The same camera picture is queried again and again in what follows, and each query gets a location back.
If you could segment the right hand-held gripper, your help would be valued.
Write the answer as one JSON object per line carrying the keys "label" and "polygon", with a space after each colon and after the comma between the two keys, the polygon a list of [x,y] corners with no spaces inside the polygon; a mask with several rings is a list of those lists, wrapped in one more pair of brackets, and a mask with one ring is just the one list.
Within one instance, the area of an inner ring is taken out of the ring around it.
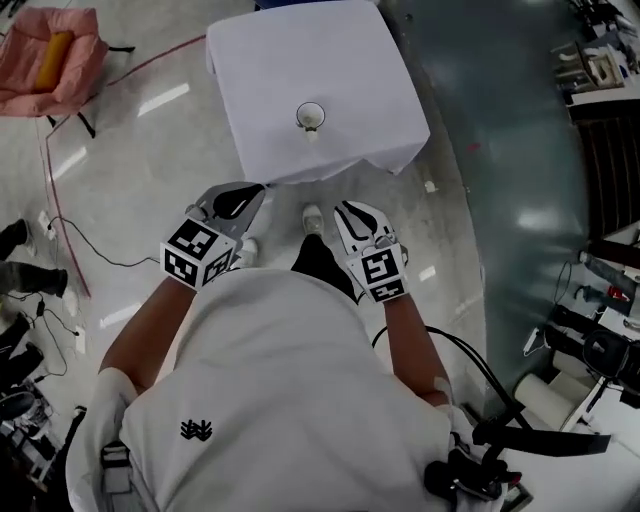
{"label": "right hand-held gripper", "polygon": [[[351,222],[357,219],[368,229],[360,235]],[[347,255],[346,265],[365,295],[384,303],[408,293],[405,266],[408,257],[395,230],[381,210],[358,201],[342,201],[334,208],[334,220]],[[373,236],[380,236],[372,242]]]}

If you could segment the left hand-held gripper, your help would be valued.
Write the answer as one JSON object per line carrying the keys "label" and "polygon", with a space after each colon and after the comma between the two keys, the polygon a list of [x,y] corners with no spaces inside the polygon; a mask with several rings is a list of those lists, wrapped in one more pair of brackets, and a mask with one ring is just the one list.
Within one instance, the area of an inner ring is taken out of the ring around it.
{"label": "left hand-held gripper", "polygon": [[161,243],[161,270],[194,291],[228,271],[265,194],[264,186],[252,182],[211,187]]}

